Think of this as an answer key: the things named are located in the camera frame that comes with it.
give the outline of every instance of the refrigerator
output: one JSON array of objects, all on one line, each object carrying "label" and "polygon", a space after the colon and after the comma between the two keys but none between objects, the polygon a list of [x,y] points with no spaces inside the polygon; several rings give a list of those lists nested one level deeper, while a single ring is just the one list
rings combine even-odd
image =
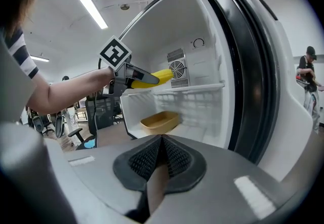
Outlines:
[{"label": "refrigerator", "polygon": [[142,119],[175,111],[180,124],[167,134],[235,151],[278,180],[291,170],[312,121],[285,30],[265,1],[154,0],[119,39],[135,66],[177,68],[166,84],[121,96],[131,137],[147,136]]}]

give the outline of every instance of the person's arm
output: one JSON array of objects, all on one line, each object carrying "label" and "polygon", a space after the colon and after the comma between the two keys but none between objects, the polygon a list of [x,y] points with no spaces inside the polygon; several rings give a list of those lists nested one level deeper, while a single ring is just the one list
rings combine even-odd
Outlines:
[{"label": "person's arm", "polygon": [[320,84],[318,81],[316,81],[315,78],[313,78],[313,81],[314,81],[314,83],[315,83],[317,86],[322,86],[322,84]]},{"label": "person's arm", "polygon": [[109,84],[113,78],[113,70],[106,67],[67,81],[49,85],[38,72],[32,79],[37,87],[27,106],[41,114],[56,113],[99,91]]},{"label": "person's arm", "polygon": [[313,77],[315,77],[314,72],[312,69],[310,68],[306,68],[306,58],[304,56],[302,56],[299,60],[299,65],[298,65],[298,73],[299,74],[307,74],[307,73],[311,73],[313,75]]}]

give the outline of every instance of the refrigerator fan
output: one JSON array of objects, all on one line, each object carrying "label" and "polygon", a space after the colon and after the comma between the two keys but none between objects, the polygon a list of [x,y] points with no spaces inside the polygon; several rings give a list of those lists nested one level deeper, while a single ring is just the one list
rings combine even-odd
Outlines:
[{"label": "refrigerator fan", "polygon": [[173,72],[173,79],[180,79],[187,68],[181,61],[174,61],[171,63],[169,69],[171,69]]},{"label": "refrigerator fan", "polygon": [[186,64],[186,57],[182,48],[168,54],[168,66],[173,72],[173,78],[171,79],[172,88],[187,87],[190,85]]}]

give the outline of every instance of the fan grille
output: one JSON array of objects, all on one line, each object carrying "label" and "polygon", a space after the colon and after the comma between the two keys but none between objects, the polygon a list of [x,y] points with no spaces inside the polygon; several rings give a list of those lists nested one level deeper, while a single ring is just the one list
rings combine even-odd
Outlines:
[{"label": "fan grille", "polygon": [[181,88],[181,87],[188,87],[188,79],[180,79],[180,80],[172,80],[171,81],[171,88]]},{"label": "fan grille", "polygon": [[169,69],[171,69],[173,73],[173,78],[178,79],[184,74],[185,66],[180,61],[174,61],[170,65]]},{"label": "fan grille", "polygon": [[168,62],[169,63],[172,61],[178,60],[180,58],[184,58],[184,53],[183,53],[182,48],[178,48],[177,50],[172,51],[171,53],[168,54]]}]

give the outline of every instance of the refrigerator door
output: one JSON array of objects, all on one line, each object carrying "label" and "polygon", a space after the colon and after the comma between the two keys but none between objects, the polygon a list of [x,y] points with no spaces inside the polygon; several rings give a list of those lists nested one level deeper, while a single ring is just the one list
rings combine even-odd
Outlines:
[{"label": "refrigerator door", "polygon": [[[125,29],[120,39],[126,40],[126,45],[130,39],[134,42],[142,37],[139,32],[132,32],[132,37],[127,35],[136,30],[136,23],[145,17],[145,13],[161,9],[162,1],[154,0]],[[307,114],[304,115],[306,128],[294,126],[296,116],[300,117],[305,111],[296,100],[296,94],[303,90],[296,85],[286,33],[263,0],[208,0],[208,3],[212,10],[209,23],[217,20],[223,30],[224,39],[216,41],[226,46],[231,61],[232,72],[228,74],[232,76],[226,83],[230,88],[227,94],[223,94],[223,97],[228,97],[222,101],[222,117],[224,111],[229,111],[225,115],[228,118],[222,122],[229,129],[224,131],[230,135],[227,148],[256,164],[265,155],[266,163],[261,162],[264,169],[282,179],[299,158],[311,132],[311,120]],[[191,6],[185,3],[184,9]],[[219,34],[216,29],[214,33],[212,35]],[[301,144],[278,171],[279,160],[284,160],[285,151],[276,148],[293,142],[290,138],[294,135],[301,137]]]},{"label": "refrigerator door", "polygon": [[234,69],[235,112],[228,149],[257,163],[271,138],[279,106],[277,47],[268,25],[277,18],[260,0],[209,2],[226,32]]}]

